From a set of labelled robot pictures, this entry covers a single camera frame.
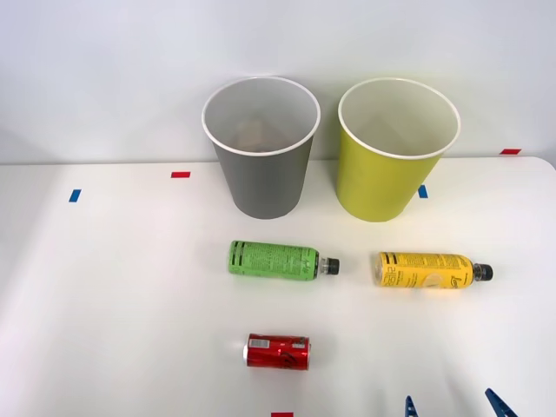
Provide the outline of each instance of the blue clip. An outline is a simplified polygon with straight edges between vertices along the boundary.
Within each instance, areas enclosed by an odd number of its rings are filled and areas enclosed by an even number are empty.
[[[496,417],[518,417],[492,389],[488,388],[485,395],[490,401],[490,405],[493,406]]]
[[[415,410],[414,402],[409,395],[406,398],[406,417],[419,417],[417,410]]]
[[[425,187],[425,184],[419,187],[418,192],[419,192],[419,198],[428,198],[427,187]]]
[[[79,195],[81,194],[80,189],[74,189],[69,196],[69,202],[77,202],[79,200]]]

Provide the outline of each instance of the bottle label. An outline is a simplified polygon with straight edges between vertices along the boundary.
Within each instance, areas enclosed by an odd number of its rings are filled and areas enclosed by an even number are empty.
[[[233,241],[229,249],[228,270],[232,274],[311,281],[318,265],[319,253],[312,248]]]
[[[382,287],[464,288],[473,282],[473,264],[465,256],[381,252]]]

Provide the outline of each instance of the cup rim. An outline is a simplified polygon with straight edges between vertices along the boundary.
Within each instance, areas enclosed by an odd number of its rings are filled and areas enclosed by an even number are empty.
[[[239,83],[244,83],[246,81],[256,80],[256,79],[259,79],[259,80],[276,80],[276,81],[282,81],[282,82],[285,82],[285,83],[293,84],[295,87],[305,91],[305,93],[311,98],[311,100],[313,100],[314,106],[316,107],[316,120],[314,122],[314,126],[311,129],[311,131],[305,137],[303,137],[303,139],[301,139],[300,141],[294,143],[293,145],[290,145],[287,148],[283,148],[283,149],[273,150],[273,151],[270,151],[270,152],[247,152],[245,150],[235,149],[235,148],[229,147],[228,145],[223,144],[218,139],[216,139],[212,135],[212,133],[210,133],[209,127],[207,126],[207,123],[206,123],[206,120],[205,120],[205,118],[206,118],[205,116],[206,116],[206,113],[207,113],[207,108],[210,105],[210,103],[212,102],[212,100],[218,94],[220,94],[225,89],[231,87],[232,85],[239,84]],[[248,76],[248,77],[240,78],[239,80],[234,80],[230,83],[227,83],[227,84],[223,85],[222,87],[220,87],[219,89],[217,89],[214,93],[212,93],[210,95],[210,97],[208,98],[208,100],[205,102],[205,105],[202,108],[201,123],[202,123],[202,128],[205,131],[205,134],[208,136],[208,138],[215,145],[218,145],[222,149],[226,149],[228,152],[232,152],[234,154],[243,155],[243,156],[275,156],[275,155],[285,154],[286,152],[289,152],[290,150],[299,148],[303,143],[307,142],[309,139],[311,139],[311,137],[314,136],[314,133],[317,130],[317,128],[319,127],[319,124],[321,124],[321,106],[320,106],[319,102],[317,101],[316,97],[314,96],[314,94],[307,87],[304,87],[301,84],[296,83],[295,81],[288,80],[287,78],[283,78],[281,76]]]
[[[383,150],[379,150],[377,148],[373,148],[372,146],[364,143],[361,139],[359,139],[356,135],[354,135],[354,133],[348,129],[348,126],[346,125],[346,123],[344,122],[344,118],[342,115],[342,107],[344,102],[346,101],[347,97],[349,96],[349,94],[358,89],[359,87],[365,85],[365,84],[369,84],[369,83],[375,83],[375,82],[379,82],[379,81],[402,81],[404,83],[411,83],[411,84],[415,84],[415,85],[419,85],[420,87],[423,87],[425,89],[428,89],[429,91],[432,91],[434,94],[436,94],[437,96],[439,96],[442,100],[444,100],[444,102],[450,107],[450,109],[452,109],[453,115],[456,118],[456,121],[458,123],[458,128],[456,129],[455,135],[453,136],[452,141],[450,141],[448,143],[448,145],[446,145],[444,148],[436,150],[430,154],[424,154],[424,155],[396,155],[396,154],[390,154],[389,152],[385,152]],[[346,130],[347,134],[353,139],[355,140],[357,143],[359,143],[363,148],[368,149],[376,154],[382,155],[382,156],[387,156],[389,158],[394,158],[394,159],[406,159],[406,160],[420,160],[420,159],[428,159],[428,158],[432,158],[434,156],[440,155],[444,152],[446,152],[449,148],[452,147],[452,145],[455,143],[455,141],[458,139],[458,137],[460,136],[460,131],[461,131],[461,119],[460,119],[460,113],[458,112],[458,110],[456,109],[456,107],[453,105],[453,103],[446,97],[444,96],[442,93],[440,93],[437,89],[434,89],[424,83],[420,83],[418,81],[414,81],[414,80],[410,80],[407,78],[399,78],[396,76],[384,76],[384,77],[380,77],[380,78],[371,78],[370,80],[365,80],[361,83],[357,83],[356,85],[354,85],[353,87],[351,87],[348,91],[346,91],[344,93],[344,95],[341,97],[340,100],[340,104],[338,105],[338,117],[340,118],[340,124],[342,126],[342,128],[344,130]]]

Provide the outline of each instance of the green label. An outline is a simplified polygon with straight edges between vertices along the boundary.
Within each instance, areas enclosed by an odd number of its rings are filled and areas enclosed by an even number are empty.
[[[311,281],[318,266],[319,253],[311,248],[241,241],[233,241],[229,248],[228,270],[232,274]]]

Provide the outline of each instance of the green bottle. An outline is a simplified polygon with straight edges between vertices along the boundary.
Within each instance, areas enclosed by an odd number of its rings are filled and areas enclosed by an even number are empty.
[[[228,271],[238,275],[271,276],[312,281],[319,273],[338,275],[340,261],[320,258],[313,248],[233,241]]]

